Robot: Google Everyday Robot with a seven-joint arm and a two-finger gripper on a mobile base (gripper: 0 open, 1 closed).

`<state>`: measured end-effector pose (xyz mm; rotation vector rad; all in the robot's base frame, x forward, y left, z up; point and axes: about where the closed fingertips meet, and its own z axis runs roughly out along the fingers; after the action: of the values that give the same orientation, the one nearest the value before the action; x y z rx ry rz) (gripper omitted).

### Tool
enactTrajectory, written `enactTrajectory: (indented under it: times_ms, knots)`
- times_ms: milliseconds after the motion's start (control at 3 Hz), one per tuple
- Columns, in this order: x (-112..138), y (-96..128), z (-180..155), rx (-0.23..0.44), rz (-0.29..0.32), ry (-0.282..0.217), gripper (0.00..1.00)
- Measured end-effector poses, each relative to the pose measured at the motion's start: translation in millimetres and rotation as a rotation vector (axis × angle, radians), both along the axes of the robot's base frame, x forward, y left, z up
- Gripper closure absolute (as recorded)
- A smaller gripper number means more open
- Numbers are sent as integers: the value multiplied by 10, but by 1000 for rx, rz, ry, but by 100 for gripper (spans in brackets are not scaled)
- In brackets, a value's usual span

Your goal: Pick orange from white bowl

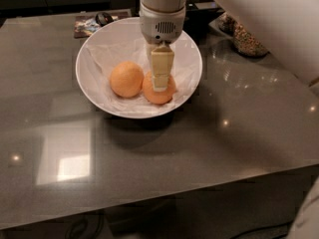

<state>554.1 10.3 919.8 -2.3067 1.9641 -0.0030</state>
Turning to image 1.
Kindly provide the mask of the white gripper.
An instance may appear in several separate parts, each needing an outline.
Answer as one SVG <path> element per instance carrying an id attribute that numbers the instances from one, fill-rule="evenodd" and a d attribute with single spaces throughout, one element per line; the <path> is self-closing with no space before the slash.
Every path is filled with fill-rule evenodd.
<path id="1" fill-rule="evenodd" d="M 149 44 L 160 44 L 151 51 L 152 82 L 155 92 L 167 89 L 174 51 L 167 44 L 175 42 L 182 32 L 185 5 L 159 2 L 140 5 L 141 31 Z"/>

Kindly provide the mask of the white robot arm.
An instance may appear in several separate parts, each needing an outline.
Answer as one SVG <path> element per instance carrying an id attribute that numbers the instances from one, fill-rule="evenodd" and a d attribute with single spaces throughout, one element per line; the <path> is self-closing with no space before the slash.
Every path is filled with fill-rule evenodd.
<path id="1" fill-rule="evenodd" d="M 186 0 L 140 0 L 141 30 L 152 46 L 153 84 L 167 86 L 172 55 L 168 47 L 181 29 L 156 32 L 167 21 L 181 25 Z M 304 84 L 317 85 L 319 75 L 319 0 L 214 0 L 264 45 Z"/>

